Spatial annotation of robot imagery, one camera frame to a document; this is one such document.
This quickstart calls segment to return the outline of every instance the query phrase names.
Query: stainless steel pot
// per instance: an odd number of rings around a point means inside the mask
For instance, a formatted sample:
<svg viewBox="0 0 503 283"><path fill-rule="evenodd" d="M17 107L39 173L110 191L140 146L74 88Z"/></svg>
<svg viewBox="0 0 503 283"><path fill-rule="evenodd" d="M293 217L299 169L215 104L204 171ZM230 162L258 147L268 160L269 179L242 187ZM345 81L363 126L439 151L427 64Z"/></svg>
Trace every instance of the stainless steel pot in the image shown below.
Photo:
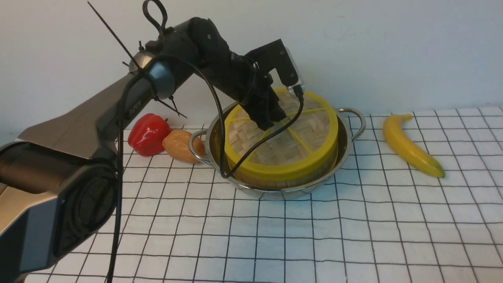
<svg viewBox="0 0 503 283"><path fill-rule="evenodd" d="M236 103L233 103L229 107L223 110L224 119L227 117L229 112L236 106ZM346 120L341 115L341 113L353 113L358 116L361 122L361 127L355 135L352 135L351 129L349 128ZM302 186L284 188L284 189L267 189L267 188L259 188L255 186L251 186L245 184L239 180L236 180L232 177L228 178L227 181L234 185L238 190L242 190L243 192L257 197L259 199L267 199L267 200L287 200L294 199L306 195L312 192L315 188L320 185L323 185L327 179L329 179L337 169L339 169L344 161L348 158L350 151L352 150L353 142L358 139L366 129L365 117L358 111L352 108L341 108L336 111L338 120L339 120L339 132L337 135L337 143L339 146L339 154L337 156L337 161L334 167L327 172L323 177L312 181L310 183L304 184ZM206 135L205 140L205 148L207 157L199 156L194 150L193 141L196 137ZM219 162L220 162L220 135L221 135L221 127L220 127L220 119L217 116L213 122L210 124L207 130L197 131L192 134L189 140L189 149L194 156L195 159L200 162L206 163L209 166L212 166L219 171ZM230 171L229 165L225 162L224 171L228 173Z"/></svg>

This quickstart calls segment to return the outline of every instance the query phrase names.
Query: black grid line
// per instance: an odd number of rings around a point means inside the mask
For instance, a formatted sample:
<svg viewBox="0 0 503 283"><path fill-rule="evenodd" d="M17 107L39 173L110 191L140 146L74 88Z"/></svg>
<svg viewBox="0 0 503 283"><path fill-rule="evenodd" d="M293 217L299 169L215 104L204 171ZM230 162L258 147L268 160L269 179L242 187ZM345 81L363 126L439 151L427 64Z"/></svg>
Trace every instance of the black grid line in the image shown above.
<svg viewBox="0 0 503 283"><path fill-rule="evenodd" d="M353 150L356 152L356 145L355 145L355 143L353 143ZM370 229L369 213L367 211L367 202L365 201L365 193L363 192L363 185L361 184L362 183L362 175L360 174L360 170L359 170L360 167L358 166L358 158L355 158L355 159L356 159L355 160L356 169L357 169L357 172L358 172L358 179L360 180L360 191L362 192L363 206L365 208L365 217L367 218L367 227L369 229L370 246L372 247L372 256L374 257L374 263L376 263L377 262L377 260L376 260L376 251L374 249L374 242L372 241L372 230ZM379 278L379 270L377 268L377 264L375 264L375 269L376 269L376 275L377 275L377 283L381 283L381 279Z"/></svg>
<svg viewBox="0 0 503 283"><path fill-rule="evenodd" d="M286 283L286 200L283 201L283 213L284 213L284 220L283 220L283 251L285 252L283 254L283 282Z"/></svg>
<svg viewBox="0 0 503 283"><path fill-rule="evenodd" d="M190 177L189 177L189 181L190 179L192 178L192 173L194 172L194 165L192 165L192 170L191 170L191 174L190 174ZM187 190L185 191L185 197L187 197L187 193L189 192L189 184L187 183ZM166 270L164 271L164 278L166 278L166 275L167 275L167 270L170 266L170 260L171 258L173 257L173 248L175 246L175 240L176 240L176 237L179 236L177 235L177 232L178 232L178 227L180 226L180 221L182 220L182 215L183 215L183 211L184 211L184 206L185 206L185 199L183 200L182 202L182 207L180 209L180 215L178 216L178 221L177 221L177 227L175 228L175 234L173 235L173 241L171 243L171 248L170 248L170 256L169 258L167 259L167 264L166 264Z"/></svg>
<svg viewBox="0 0 503 283"><path fill-rule="evenodd" d="M339 170L341 171L359 171L359 172L365 172L365 171L382 171L382 169L356 169L356 168L340 168ZM407 171L409 169L386 169L386 171ZM415 168L411 168L410 171L416 171L419 172L419 170ZM444 169L445 172L459 172L459 170L454 170L454 169ZM495 170L495 169L463 169L463 171L470 172L470 171L494 171L494 172L503 172L503 170Z"/></svg>
<svg viewBox="0 0 503 283"><path fill-rule="evenodd" d="M409 169L402 169L403 171L414 171L414 170L409 170ZM142 183L140 181L137 182L124 182L124 183ZM163 184L161 182L143 182L143 183L148 183L148 184ZM168 182L167 184L187 184L187 182ZM191 184L211 184L210 182L191 182ZM215 182L214 184L227 184L226 182ZM379 186L379 187L403 187L403 185L382 185L382 184L359 184L359 183L345 183L345 182L337 182L337 184L341 185L353 185L353 186L359 186L359 185L364 185L364 186ZM325 185L334 185L334 183L326 183ZM452 187L452 188L457 188L457 187L466 187L466 186L457 186L457 185L442 185L444 188ZM421 187L438 187L436 185L421 185ZM482 186L477 186L481 188L494 188L494 186L489 186L489 185L482 185Z"/></svg>
<svg viewBox="0 0 503 283"><path fill-rule="evenodd" d="M89 246L89 250L87 251L87 253L85 253L85 254L86 254L86 257L84 258L84 262L82 263L82 267L80 268L80 271L78 272L76 282L78 281L78 279L79 279L79 278L80 278L80 276L82 275L82 270L84 269L84 266L86 265L86 261L87 261L87 259L88 259L88 257L89 257L90 252L91 252L91 248L92 248L92 247L93 247L93 245L94 245L94 241L96 240L96 236L97 236L97 235L93 235L93 237L94 237L94 238L93 238L93 241L91 242L91 245Z"/></svg>
<svg viewBox="0 0 503 283"><path fill-rule="evenodd" d="M314 260L314 283L318 283L318 275L316 273L316 249L315 249L315 245L314 245L314 215L313 215L313 196L312 194L309 195L309 200L311 201L310 202L310 207L311 207L311 229L312 229L312 236L313 236L313 260Z"/></svg>
<svg viewBox="0 0 503 283"><path fill-rule="evenodd" d="M372 119L372 116L370 116L370 123L371 123L371 126L372 126L372 131L374 132L374 136L377 139L377 134L376 134L375 129L374 129L374 121ZM377 144L377 150L379 151L379 153L381 153L381 147L379 146L379 143ZM382 156L380 156L380 160L381 160L382 169L384 170L384 162L382 160ZM389 195L391 207L393 208L393 216L394 216L395 220L397 221L398 218L396 217L396 209L395 209L395 203L396 203L396 201L393 201L393 196L391 195L391 191L389 190L388 177L386 176L386 174L384 174L384 180L386 181L386 185L387 185L387 189L388 189L388 195ZM403 257L405 259L405 266L407 267L407 273L408 273L408 276L409 276L409 282L412 283L412 275L410 274L410 268L409 268L409 264L408 264L408 260L407 260L407 253L405 252L404 241L402 239L402 232L400 230L400 226L398 225L398 221L396 222L396 229L398 230L398 237L400 239L400 244L402 246Z"/></svg>
<svg viewBox="0 0 503 283"><path fill-rule="evenodd" d="M172 255L171 257L173 258L197 258L195 255ZM219 259L253 259L253 258L247 258L247 257L233 257L233 256L200 256L199 258L219 258ZM259 258L262 260L274 260L274 261L283 261L283 259L277 259L277 258ZM286 261L312 261L312 259L286 259ZM316 262L339 262L339 263L356 263L356 264L373 264L372 262L364 262L364 261L343 261L343 260L334 260L334 259L324 259L324 260L317 260ZM377 262L377 265L409 265L409 266L439 266L439 267L464 267L464 268L471 268L472 266L470 265L462 265L462 264L433 264L433 263L397 263L397 262ZM492 269L503 269L501 266L485 266L485 265L475 265L473 266L474 268L492 268ZM45 273L38 273L38 272L33 272L33 274L45 274ZM71 274L58 274L54 273L53 275L66 275L66 276L75 276ZM97 276L100 277L99 275L88 275L88 274L82 274L81 277L86 277L86 276ZM114 276L114 278L131 278L131 276ZM166 280L178 280L174 278L165 278Z"/></svg>
<svg viewBox="0 0 503 283"><path fill-rule="evenodd" d="M436 143L448 143L447 141L436 141ZM477 155L477 154L458 154L457 156L502 156L503 154L492 154L492 155ZM447 154L432 154L431 156L452 156L452 155L447 155ZM143 168L154 168L154 169L189 169L190 167L145 167L145 166L129 166L128 168L136 168L136 169L143 169ZM201 169L212 169L211 167L197 167L194 168L194 170L198 171ZM356 168L340 168L340 170L354 170L356 171ZM361 171L382 171L382 169L360 169ZM394 170L402 170L402 169L386 169L387 171L394 171ZM480 171L480 169L465 169L464 171Z"/></svg>
<svg viewBox="0 0 503 283"><path fill-rule="evenodd" d="M472 135L470 134L470 132L468 132L468 135L470 136L470 139L471 139L471 141L473 142L473 137L472 137ZM478 148L475 146L475 143L473 143L473 146L475 147L475 150L477 150L477 153L479 154L480 152L478 151ZM458 160L458 158L456 158L456 157L455 157L455 159L456 159L456 162L458 163L458 166L459 166L459 160ZM487 165L485 164L484 159L482 159L482 162L483 162L483 164L484 164L485 168L487 169ZM464 174L464 172L463 172L463 171L461 171L461 175L463 176L463 179L465 180L466 184L468 185L468 180L466 179L466 176L465 176L465 174ZM492 182L494 183L494 186L496 187L496 182L495 182L494 178L492 177L491 173L489 173L489 176L491 176ZM478 203L477 203L477 202L476 202L476 200L475 200L475 197L473 196L473 192L472 192L472 190L471 190L471 187L468 187L468 190L470 191L470 195L471 195L471 197L473 198L473 201L474 201L474 202L476 203L476 205L477 205L477 209L478 209L478 212L480 213L480 217L482 218L482 221L484 222L485 227L486 227L487 231L489 232L489 235L491 236L491 240L492 240L492 243L494 244L494 248L496 249L496 253L498 253L499 260L500 260L500 261L501 261L501 263L503 264L503 258L501 257L501 253L499 252L499 249L498 249L498 247L496 246L496 244L495 244L495 242L494 242L494 236L492 235L492 232L491 232L491 230L489 229L489 226L487 225L487 222L485 221L485 217L484 217L484 214L482 213L482 210L480 209L480 206L478 205Z"/></svg>
<svg viewBox="0 0 503 283"><path fill-rule="evenodd" d="M149 165L150 165L150 163L152 162L152 158L153 158L153 156L151 156L151 157L150 157L150 160L148 161L148 164L149 164ZM136 193L136 197L137 197L137 198L138 198L138 196L140 195L140 192L141 192L141 186L142 186L142 184L143 184L143 183L144 183L144 181L145 181L145 177L147 176L147 172L148 172L148 170L145 170L145 174L143 174L143 178L142 178L142 180L141 180L141 182L140 182L140 184L141 184L141 185L140 185L140 188L139 188L138 192ZM134 207L134 205L136 204L136 200L137 200L137 198L133 201L133 205L132 205L132 207L131 207L131 211L130 211L130 213L133 211L133 207ZM119 237L119 244L117 245L117 249L119 249L119 246L121 245L122 235L124 234L124 230L126 230L127 223L128 223L128 221L129 221L129 217L130 217L130 215L127 215L127 214L122 214L122 213L121 213L121 221L122 221L122 215L126 215L126 216L127 216L127 218L126 218L126 221L124 222L124 228L122 228L122 232L121 232L121 235L120 235L120 237Z"/></svg>
<svg viewBox="0 0 503 283"><path fill-rule="evenodd" d="M113 233L100 233L100 235L112 235ZM140 233L124 233L125 235L146 235L146 234L140 234ZM174 236L175 234L157 234L157 233L151 233L151 236ZM177 234L178 236L200 236L201 234ZM215 236L215 237L226 237L227 235L223 234L204 234L203 236ZM311 240L313 239L312 237L283 237L283 236L244 236L244 235L231 235L231 237L240 237L240 238L267 238L267 239L306 239L306 240ZM350 242L368 242L369 240L361 240L361 239L351 239L351 238L342 238L342 237L322 237L322 238L314 238L315 240L344 240L344 241L350 241ZM461 242L445 242L445 241L408 241L408 240L372 240L375 243L408 243L408 244L452 244L452 245L459 245ZM493 243L479 243L479 242L465 242L465 245L480 245L480 246L494 246ZM72 254L110 254L108 252L71 252ZM117 253L120 255L128 255L128 253ZM155 254L144 254L147 256L169 256L168 254L166 255L155 255Z"/></svg>
<svg viewBox="0 0 503 283"><path fill-rule="evenodd" d="M488 129L489 129L489 131L491 132L491 135L492 135L492 137L494 138L494 140L496 140L496 141L497 141L498 139L496 138L496 135L495 135L495 134L494 134L494 132L492 131L492 130L493 130L493 128L489 127L489 124L487 123L487 120L485 119L485 117L486 117L486 116L482 116L482 119L484 120L484 123L487 125L487 128L488 128ZM502 141L502 142L496 142L496 143L499 145L499 148L503 151L503 141ZM486 169L487 169L487 164L485 163L485 161L484 161L484 159L483 159L483 158L481 158L481 159L482 159L482 162L484 162L484 165L485 165L485 167L486 167ZM496 185L496 182L495 182L495 180L494 180L494 177L492 176L492 174L491 174L490 172L489 172L489 174L490 174L490 175L491 175L491 177L492 177L492 181L493 181L493 182L494 182L494 184ZM498 193L499 193L499 196L500 196L500 197L501 197L501 199L503 200L503 195L501 194L501 192L500 192L499 190L497 190L497 191L498 191Z"/></svg>
<svg viewBox="0 0 503 283"><path fill-rule="evenodd" d="M456 186L459 188L468 188L467 186ZM135 199L137 197L125 197L124 199ZM157 199L156 197L138 197L137 199ZM173 197L173 198L163 198L163 199L190 199L190 200L229 200L228 198L196 198L196 197ZM255 201L253 199L249 198L236 198L236 200L241 200L241 201ZM339 200L343 201L353 201L353 202L363 202L363 200L359 199L350 199L350 198L341 198ZM337 200L321 200L321 199L290 199L288 200L289 202L306 202L306 201L312 201L312 202L337 202ZM430 201L418 201L418 202L412 202L412 201L401 201L401 200L395 200L395 201L372 201L372 200L366 200L366 203L409 203L409 204L416 204L416 203L422 203L422 204L446 204L445 202L430 202ZM450 203L450 205L467 205L467 204L475 204L474 202L457 202L457 203ZM478 204L503 204L503 202L478 202Z"/></svg>
<svg viewBox="0 0 503 283"><path fill-rule="evenodd" d="M343 231L343 222L341 216L341 206L339 205L339 189L337 188L337 181L336 181L336 176L334 174L333 176L333 184L334 184L334 189L336 191L336 199L337 199L337 210L339 212L339 228L341 230L341 246L342 246L342 252L343 252L343 262L344 262L344 276L348 278L348 267L346 266L346 253L344 249L344 231Z"/></svg>
<svg viewBox="0 0 503 283"><path fill-rule="evenodd" d="M414 121L416 122L417 126L419 127L419 123L417 122L417 119L414 118ZM424 140L424 135L423 135L423 132L421 130L419 130L421 136L423 137L423 140ZM426 151L429 153L429 150L428 150L428 145L425 143L425 148L426 148ZM412 175L412 172L410 173L410 177L412 178L412 180L414 180L414 176ZM445 199L445 202L447 203L447 208L449 209L449 213L451 214L451 217L452 217L452 220L454 221L454 226L456 227L456 230L458 232L458 235L459 235L459 238L461 240L461 244L463 245L463 250L465 251L465 254L466 254L466 257L468 258L468 263L470 264L470 267L471 267L471 270L472 270L472 273L473 273L473 276L475 277L475 280L476 282L478 283L478 278L477 278L477 275L476 275L476 272L475 272L475 269L473 268L472 266L472 263L471 263L471 260L470 260L470 255L468 254L468 251L466 250L466 246L465 244L463 243L463 237L461 236L461 232L459 231L459 228L458 228L458 225L457 223L455 222L455 218L454 218L454 214L452 213L452 210L451 210L451 207L449 206L448 204L448 201L447 201L447 197L445 195L445 190L444 188L442 187L442 184L440 182L440 180L438 180L439 182L439 185L440 185L440 188L442 189L442 194L444 195L444 199ZM430 233L430 226L428 225L428 223L426 223L426 227L428 228L428 232ZM432 246L433 246L433 249L435 251L435 257L437 258L437 262L439 263L439 260L438 260L438 256L437 256L437 252L436 252L436 249L435 249L435 244L432 243ZM441 272L441 275L442 275L442 280L445 282L445 279L444 279L444 275L442 273L442 269L440 268L440 272Z"/></svg>
<svg viewBox="0 0 503 283"><path fill-rule="evenodd" d="M213 171L213 181L215 181L215 175L216 175L216 170ZM213 184L210 187L210 196L211 196L212 191L213 191ZM199 239L199 249L197 251L196 266L194 267L194 276L192 277L192 280L196 280L197 264L199 263L199 257L201 255L201 246L203 244L204 227L206 226L206 220L208 219L209 208L210 208L210 200L208 200L208 204L206 205L206 212L204 213L205 217L204 217L204 222L203 222L203 228L201 229L201 238Z"/></svg>
<svg viewBox="0 0 503 283"><path fill-rule="evenodd" d="M259 220L260 220L260 205L262 203L262 199L258 200L259 207L257 208L257 227L255 231L255 259L257 258L257 251L259 249ZM255 260L253 263L253 282L255 282L257 272L257 261Z"/></svg>
<svg viewBox="0 0 503 283"><path fill-rule="evenodd" d="M376 139L365 139L365 138L359 138L358 139L359 142L379 142L379 143L385 143L386 141L385 140L376 140ZM426 141L427 143L471 143L471 141L467 141L467 140L449 140L449 141L446 141L446 140L427 140ZM478 143L493 143L495 142L494 140L478 140L477 141ZM375 153L375 154L358 154L358 156L377 156L379 154ZM394 153L381 153L381 155L396 155ZM431 156L452 156L452 155L448 155L448 154L431 154ZM477 154L457 154L457 156L479 156ZM491 154L491 155L482 155L482 156L501 156L501 154ZM194 168L195 170L198 170L198 169L212 169L212 167L204 167L206 165L202 165L203 167L196 167ZM128 168L146 168L144 166L129 166ZM167 167L149 167L149 168L167 168ZM171 169L187 169L187 168L190 168L190 167L171 167Z"/></svg>
<svg viewBox="0 0 503 283"><path fill-rule="evenodd" d="M166 175L166 180L165 180L166 182L167 182L167 179L170 176L170 172L171 172L171 169L168 169L168 172L167 172L167 175ZM161 196L164 194L164 190L166 189L166 185L167 184L164 184L164 186L162 187ZM152 227L153 227L154 222L155 222L155 217L157 216L157 212L159 211L160 201L161 201L161 198L158 199L157 207L155 208L154 217L152 217L152 222L150 223L150 227L148 228L147 238L145 240L145 244L143 245L143 249L141 250L140 260L138 261L138 266L136 267L136 271L134 272L134 277L136 277L138 275L138 271L140 270L141 260L143 259L143 256L145 255L145 249L146 249L147 244L148 244L148 239L150 238L150 233L152 232Z"/></svg>
<svg viewBox="0 0 503 283"><path fill-rule="evenodd" d="M144 217L146 215L131 215L131 216L138 216L138 217ZM205 216L198 216L198 215L181 215L184 217L190 217L190 218L204 218ZM217 217L224 217L228 218L229 216L208 216L209 218L217 218ZM233 216L232 218L257 218L256 216ZM283 217L274 217L274 216L261 216L261 218L270 218L270 219L283 219ZM284 218L286 220L306 220L306 218L294 218L294 217L287 217ZM350 218L350 217L332 217L332 218L313 218L314 220L322 221L322 220L337 220L337 219L344 219L344 220L352 220L352 221L370 221L370 222L381 222L381 223L432 223L432 224L453 224L453 223L458 223L458 224L481 224L481 222L467 222L467 221L407 221L407 220L368 220L368 219L359 219L359 218ZM486 222L487 224L503 224L501 221L493 221L493 222ZM104 233L104 232L98 232L98 234L109 234L109 233Z"/></svg>
<svg viewBox="0 0 503 283"><path fill-rule="evenodd" d="M231 237L231 230L232 230L232 219L234 218L234 209L236 205L236 193L237 189L234 189L234 199L232 200L232 212L230 215L230 221L229 221L229 235L227 235L227 251L225 252L225 263L223 267L223 281L225 281L225 273L227 271L227 259L229 258L229 247L230 247L230 237Z"/></svg>
<svg viewBox="0 0 503 283"><path fill-rule="evenodd" d="M480 110L480 108L471 108L471 109L473 109L473 110L477 110L477 111L478 111L478 110ZM421 115L421 111L419 111L419 112L417 112L417 111L416 111L415 113L417 113L418 115L414 115L414 117L417 117L417 118L433 118L433 117L435 117L435 116L437 115L437 114L435 113L435 112L436 112L436 110L432 110L432 111L430 111L430 112L431 112L431 114L430 114L430 115ZM458 118L458 117L460 117L460 115L439 115L439 116L440 116L440 117L442 117L442 118L443 118L443 117L452 117L452 118ZM484 117L502 117L502 116L503 116L503 114L502 114L502 115L484 115L484 114L482 114L482 113L480 112L480 115L461 115L461 117L482 117L482 116L484 116ZM365 118L371 118L371 117L373 117L373 118L386 118L386 117L388 117L388 115L374 115L374 114L369 114L369 115L364 115L364 117L365 117ZM353 116L353 117L346 117L346 118L347 118L347 119L349 119L349 118L355 118L355 119L358 119L358 118L357 118L357 117L355 117L355 116ZM200 127L199 125L197 125L197 126L198 126L198 127L194 128L194 127L189 127L189 126L187 126L187 125L184 125L182 128L179 128L179 127L173 127L173 126L172 126L171 128L173 128L173 129L184 129L184 130L200 130L200 129L201 129L201 127Z"/></svg>
<svg viewBox="0 0 503 283"><path fill-rule="evenodd" d="M163 182L154 182L154 181L127 181L124 183L147 183L147 184L164 184ZM211 182L190 182L191 184L212 184ZM187 182L166 182L166 184L187 184ZM227 184L226 182L214 182L213 184Z"/></svg>
<svg viewBox="0 0 503 283"><path fill-rule="evenodd" d="M458 117L458 116L440 116L440 117ZM421 127L421 128L408 128L408 129L404 129L405 131L407 130L440 130L442 128L424 128L424 127ZM473 127L464 127L464 128L446 128L444 127L443 128L444 130L481 130L481 129L488 129L488 127L480 127L480 128L473 128ZM496 130L501 130L503 129L503 127L492 127L491 129L496 129ZM375 139L359 139L359 140L372 140L372 141L375 141Z"/></svg>

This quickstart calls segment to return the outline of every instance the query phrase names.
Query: bamboo steamer lid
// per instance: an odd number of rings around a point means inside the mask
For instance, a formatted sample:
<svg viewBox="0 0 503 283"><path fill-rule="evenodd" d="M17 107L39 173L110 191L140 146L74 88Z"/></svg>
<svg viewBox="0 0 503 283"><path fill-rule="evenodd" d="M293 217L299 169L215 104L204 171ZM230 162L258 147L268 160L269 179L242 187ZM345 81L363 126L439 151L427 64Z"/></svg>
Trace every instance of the bamboo steamer lid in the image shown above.
<svg viewBox="0 0 503 283"><path fill-rule="evenodd" d="M257 142L281 128L299 109L299 101L286 89L276 90L287 118L262 131L239 105L225 120L225 154L232 168ZM331 170L337 160L339 123L334 109L323 98L306 91L297 121L260 145L234 176L243 183L268 189L307 184Z"/></svg>

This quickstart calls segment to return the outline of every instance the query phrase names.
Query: banana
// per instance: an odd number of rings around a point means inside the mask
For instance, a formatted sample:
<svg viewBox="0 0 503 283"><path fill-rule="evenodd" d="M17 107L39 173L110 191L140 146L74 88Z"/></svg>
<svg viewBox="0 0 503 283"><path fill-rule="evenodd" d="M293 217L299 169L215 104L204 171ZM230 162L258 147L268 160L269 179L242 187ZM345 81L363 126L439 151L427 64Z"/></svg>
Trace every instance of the banana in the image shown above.
<svg viewBox="0 0 503 283"><path fill-rule="evenodd" d="M383 124L384 139L396 154L419 171L437 178L444 178L442 165L413 143L402 130L402 123L412 115L389 115Z"/></svg>

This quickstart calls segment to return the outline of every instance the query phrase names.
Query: yellow steamer rim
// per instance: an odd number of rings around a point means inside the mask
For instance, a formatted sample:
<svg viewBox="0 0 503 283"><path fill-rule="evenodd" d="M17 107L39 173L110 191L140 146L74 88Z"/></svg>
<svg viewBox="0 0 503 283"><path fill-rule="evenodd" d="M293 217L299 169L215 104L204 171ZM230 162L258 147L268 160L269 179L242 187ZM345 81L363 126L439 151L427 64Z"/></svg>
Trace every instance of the yellow steamer rim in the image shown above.
<svg viewBox="0 0 503 283"><path fill-rule="evenodd" d="M243 110L240 105L234 107L225 120L225 153L227 155L229 166L232 168L241 159L242 155L251 148L256 142L263 139L265 136L274 132L281 126L285 125L295 114L297 113L299 102L297 98L290 95L288 90L280 89L275 90L280 99L280 106L287 112L287 118L275 123L275 126L268 129L267 131L262 131L258 129L257 125L250 120L248 114ZM320 126L316 124L313 116L310 114L315 114L317 112L325 112L328 117L328 123L326 125L321 125L327 129L326 138L319 145L320 141L315 141L313 144L307 144L309 142L306 139L306 135L309 133L298 134L295 131L296 126L304 122L312 127ZM255 137L260 137L253 143L242 146L240 145L239 154L236 152L233 142L235 142L236 137L239 135L239 130L250 130L255 133ZM304 108L302 114L299 116L298 120L284 132L278 136L270 139L264 144L260 145L250 156L241 164L234 176L236 179L240 179L245 183L250 185L258 186L272 189L280 189L288 187L290 185L301 185L316 179L318 175L325 174L326 171L330 170L334 162L337 160L337 133L339 131L339 123L337 115L332 108L332 106L326 102L320 96L315 95L312 92L304 92ZM300 148L299 152L305 152L304 158L296 162L285 162L286 164L278 165L264 165L253 162L254 156L263 147L270 147L270 142L274 142L275 139L279 139L285 135L290 135L290 139L294 139Z"/></svg>

